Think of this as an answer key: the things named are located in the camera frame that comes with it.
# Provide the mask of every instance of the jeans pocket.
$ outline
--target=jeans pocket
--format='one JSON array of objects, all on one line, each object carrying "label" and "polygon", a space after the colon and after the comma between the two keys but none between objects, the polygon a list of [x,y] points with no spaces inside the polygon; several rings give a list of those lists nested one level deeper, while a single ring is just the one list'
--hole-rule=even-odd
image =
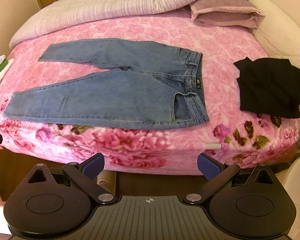
[{"label": "jeans pocket", "polygon": [[182,93],[176,93],[171,99],[171,120],[172,121],[188,121],[191,119],[186,96]]},{"label": "jeans pocket", "polygon": [[189,56],[189,49],[184,49],[184,48],[178,48],[177,49],[177,56],[178,56],[178,59],[182,62],[186,62],[188,56]]}]

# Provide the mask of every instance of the pillow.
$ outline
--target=pillow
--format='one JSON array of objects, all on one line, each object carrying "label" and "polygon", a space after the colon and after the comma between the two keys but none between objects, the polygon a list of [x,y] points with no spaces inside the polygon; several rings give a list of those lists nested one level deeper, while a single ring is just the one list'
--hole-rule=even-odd
[{"label": "pillow", "polygon": [[200,26],[257,28],[265,17],[247,0],[196,0],[190,6],[191,18]]}]

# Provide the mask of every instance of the crosshair marking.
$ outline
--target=crosshair marking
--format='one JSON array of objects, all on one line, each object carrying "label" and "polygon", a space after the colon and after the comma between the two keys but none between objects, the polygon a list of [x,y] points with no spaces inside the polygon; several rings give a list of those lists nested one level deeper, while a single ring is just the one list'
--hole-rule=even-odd
[{"label": "crosshair marking", "polygon": [[148,202],[149,204],[151,204],[153,201],[155,201],[153,198],[147,198],[146,200],[145,200],[146,202]]}]

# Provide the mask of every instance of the metal screw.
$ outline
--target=metal screw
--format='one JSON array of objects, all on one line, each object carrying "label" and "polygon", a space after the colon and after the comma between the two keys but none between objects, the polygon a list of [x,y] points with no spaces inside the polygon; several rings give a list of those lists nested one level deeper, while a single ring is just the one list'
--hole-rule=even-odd
[{"label": "metal screw", "polygon": [[104,193],[99,195],[98,199],[103,202],[109,202],[114,199],[114,196],[112,194]]},{"label": "metal screw", "polygon": [[199,201],[201,199],[201,196],[199,194],[192,193],[192,194],[188,194],[186,196],[186,199],[195,202],[195,201]]}]

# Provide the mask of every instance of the floor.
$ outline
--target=floor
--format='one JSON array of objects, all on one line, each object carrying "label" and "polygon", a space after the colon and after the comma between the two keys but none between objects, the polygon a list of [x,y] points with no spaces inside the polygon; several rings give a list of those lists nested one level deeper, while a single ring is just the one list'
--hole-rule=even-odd
[{"label": "floor", "polygon": [[[49,168],[61,168],[63,164],[50,162],[7,149],[0,150],[0,195],[3,201],[11,195],[26,174],[38,163]],[[206,182],[204,176],[169,176],[135,173],[117,173],[116,195],[163,196],[179,195]]]}]

